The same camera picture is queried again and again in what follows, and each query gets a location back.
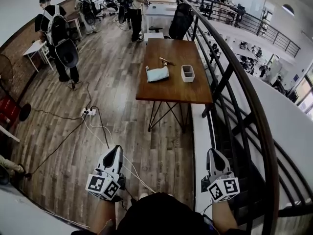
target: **cord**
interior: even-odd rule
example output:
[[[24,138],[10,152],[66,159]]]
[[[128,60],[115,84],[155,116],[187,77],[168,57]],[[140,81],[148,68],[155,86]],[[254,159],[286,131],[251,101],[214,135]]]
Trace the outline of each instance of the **cord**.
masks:
[[[206,210],[207,210],[212,204],[213,204],[213,203],[212,203],[212,199],[211,199],[211,200],[210,200],[210,204],[209,204],[203,211],[201,211],[201,212],[203,212],[202,215],[205,214]]]
[[[39,166],[37,166],[37,168],[36,168],[32,173],[27,173],[27,174],[25,174],[25,177],[26,177],[26,178],[31,177],[31,175],[33,175],[33,174],[39,169],[39,167],[41,167],[41,166],[44,164],[44,162],[46,162],[46,161],[48,160],[48,158],[50,158],[50,157],[61,147],[61,145],[65,142],[65,140],[68,139],[69,136],[70,136],[72,133],[74,133],[74,131],[76,131],[79,126],[82,125],[82,123],[83,123],[83,121],[82,121],[74,130],[72,130],[72,131],[66,136],[65,139],[63,139],[63,140],[61,141],[61,143],[59,144],[59,146],[58,146],[53,152],[51,152],[51,153],[41,162],[41,164],[40,164]]]
[[[106,131],[104,130],[104,124],[103,124],[103,122],[102,122],[102,117],[101,117],[100,109],[99,109],[97,106],[91,106],[91,109],[92,109],[93,107],[96,108],[96,109],[98,110],[98,112],[99,112],[101,127],[102,127],[102,130],[103,130],[103,133],[104,133],[104,138],[105,138],[105,140],[106,140],[107,147],[108,147],[108,149],[109,149],[110,147],[109,147],[109,145],[108,145],[108,140],[107,140]]]
[[[105,126],[93,126],[93,125],[91,124],[91,118],[89,118],[89,124],[90,124],[90,126],[93,127],[93,128],[102,128],[102,127],[103,127],[103,128],[106,128],[107,131],[109,132],[110,137],[111,137],[111,140],[112,140],[112,142],[113,142],[112,134],[111,134],[110,130],[109,130],[107,127],[105,127]]]
[[[89,129],[89,127],[87,126],[87,123],[86,123],[85,119],[83,119],[83,122],[85,123],[87,129],[88,129],[103,145],[105,145],[105,144],[101,141],[101,139],[99,139],[99,138]],[[151,189],[149,186],[147,186],[147,185],[141,180],[141,178],[140,178],[140,176],[139,176],[139,174],[138,174],[138,172],[137,172],[135,166],[133,165],[133,163],[130,162],[129,159],[126,158],[124,154],[123,154],[123,157],[132,165],[132,167],[134,168],[134,170],[135,170],[135,172],[136,172],[137,175],[135,175],[131,170],[129,170],[124,164],[123,164],[123,167],[124,167],[125,169],[127,169],[133,176],[135,176],[135,177],[142,183],[142,185],[143,185],[144,187],[146,187],[146,188],[147,188],[148,190],[150,190],[151,192],[155,193],[155,191],[154,191],[153,189]]]
[[[91,95],[90,95],[90,92],[89,92],[89,89],[88,89],[88,87],[89,87],[89,82],[85,82],[85,81],[82,81],[82,82],[78,82],[78,83],[75,83],[75,85],[76,84],[80,84],[80,83],[87,83],[87,92],[88,92],[88,96],[89,96],[89,103],[87,104],[87,106],[86,106],[86,108],[88,108],[88,106],[91,104],[91,102],[92,102],[92,98],[91,98]],[[54,113],[52,113],[52,112],[46,112],[46,111],[44,111],[44,110],[37,110],[37,109],[35,109],[35,108],[32,108],[35,112],[43,112],[43,113],[48,113],[48,114],[51,114],[51,115],[53,115],[53,116],[55,116],[55,117],[58,117],[58,118],[62,118],[62,119],[68,119],[68,120],[78,120],[78,119],[80,119],[83,115],[81,115],[80,117],[76,117],[76,118],[70,118],[70,117],[62,117],[62,116],[59,116],[59,115],[56,115],[56,114],[54,114]]]

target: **black fan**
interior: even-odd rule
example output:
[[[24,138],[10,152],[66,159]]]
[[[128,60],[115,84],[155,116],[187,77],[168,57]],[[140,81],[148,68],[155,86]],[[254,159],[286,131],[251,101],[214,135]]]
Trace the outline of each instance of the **black fan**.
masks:
[[[0,54],[0,88],[4,91],[4,93],[12,100],[20,109],[19,119],[20,121],[25,121],[31,111],[30,104],[25,104],[21,107],[9,94],[9,90],[11,89],[13,82],[13,71],[11,61],[7,58],[7,56]]]

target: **desk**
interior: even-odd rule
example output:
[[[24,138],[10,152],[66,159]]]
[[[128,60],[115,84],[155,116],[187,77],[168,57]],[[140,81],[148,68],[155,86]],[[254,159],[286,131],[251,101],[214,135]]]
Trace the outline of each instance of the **desk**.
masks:
[[[173,62],[175,66],[167,66],[170,74],[168,79],[148,83],[145,68],[146,66],[150,69],[160,68],[161,61],[159,57]],[[192,65],[194,69],[195,79],[192,83],[184,83],[181,78],[181,66],[186,64]],[[190,106],[188,106],[186,121],[184,121],[180,103],[212,104],[213,102],[204,67],[195,43],[191,41],[150,38],[148,40],[144,61],[141,67],[136,100],[153,101],[148,131],[151,131],[151,129],[170,111],[174,114],[172,109],[179,104],[181,122],[175,114],[174,116],[184,132],[184,122],[186,123],[187,121]],[[154,117],[152,117],[156,101],[159,101],[160,104]],[[156,123],[154,123],[162,102],[166,102],[169,110]],[[168,102],[174,102],[175,104],[170,107]]]
[[[147,32],[151,25],[153,17],[166,17],[172,19],[175,15],[177,5],[169,4],[150,4],[148,9],[145,11]]]
[[[70,22],[75,22],[75,26],[76,26],[76,29],[77,29],[77,32],[78,32],[78,36],[79,38],[82,38],[82,33],[80,32],[80,26],[79,26],[79,18],[80,18],[80,15],[78,12],[74,11],[73,13],[69,14],[67,16],[67,21],[70,23]]]
[[[37,40],[37,41],[34,42],[34,43],[31,45],[31,47],[29,47],[28,50],[25,51],[25,53],[23,54],[23,56],[27,56],[27,57],[29,58],[31,64],[33,65],[33,67],[35,68],[35,70],[36,70],[37,72],[39,72],[39,71],[38,71],[37,67],[35,66],[33,60],[31,60],[31,58],[32,58],[37,52],[40,54],[41,59],[42,59],[45,63],[49,64],[50,68],[51,68],[52,70],[54,70],[53,67],[52,67],[52,65],[51,65],[51,63],[50,63],[50,61],[49,61],[49,59],[48,59],[48,57],[47,57],[47,55],[46,55],[46,53],[45,53],[45,51],[43,50],[43,48],[46,46],[46,44],[47,44],[47,42],[44,42],[44,43],[43,43],[43,42],[41,42],[40,40]]]
[[[150,0],[151,3],[165,3],[165,4],[171,4],[171,5],[174,5],[176,4],[177,5],[177,0]]]

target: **small white box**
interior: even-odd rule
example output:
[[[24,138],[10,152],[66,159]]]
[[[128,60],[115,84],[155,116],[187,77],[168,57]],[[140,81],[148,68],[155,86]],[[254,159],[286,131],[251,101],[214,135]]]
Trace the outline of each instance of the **small white box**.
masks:
[[[191,83],[195,79],[194,69],[191,65],[182,65],[181,66],[181,77],[185,83]]]

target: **wall lamp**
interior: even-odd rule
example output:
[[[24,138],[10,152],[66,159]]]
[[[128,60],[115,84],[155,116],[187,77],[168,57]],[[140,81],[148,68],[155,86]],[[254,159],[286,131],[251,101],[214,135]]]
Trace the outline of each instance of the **wall lamp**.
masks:
[[[284,4],[283,9],[286,10],[290,15],[294,17],[294,10],[289,4]]]

